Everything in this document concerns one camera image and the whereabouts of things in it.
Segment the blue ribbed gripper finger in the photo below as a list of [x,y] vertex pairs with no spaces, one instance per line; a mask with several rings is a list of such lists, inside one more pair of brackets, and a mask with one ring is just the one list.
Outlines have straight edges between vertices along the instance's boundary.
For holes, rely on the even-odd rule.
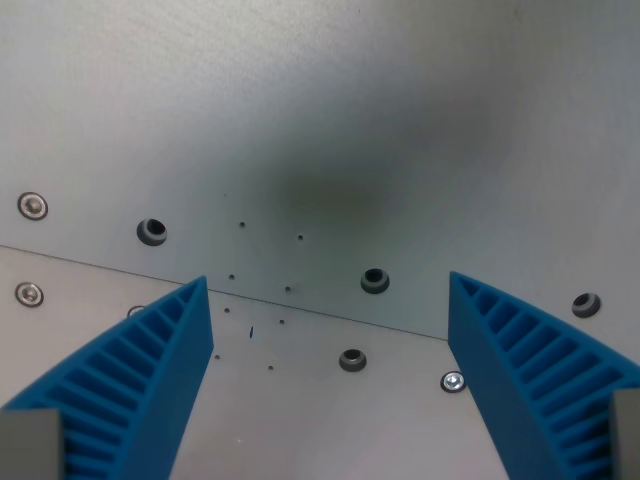
[[636,363],[457,272],[448,344],[509,478],[612,478],[609,406],[638,386]]
[[166,479],[213,349],[199,277],[95,337],[4,407],[60,413],[67,479]]

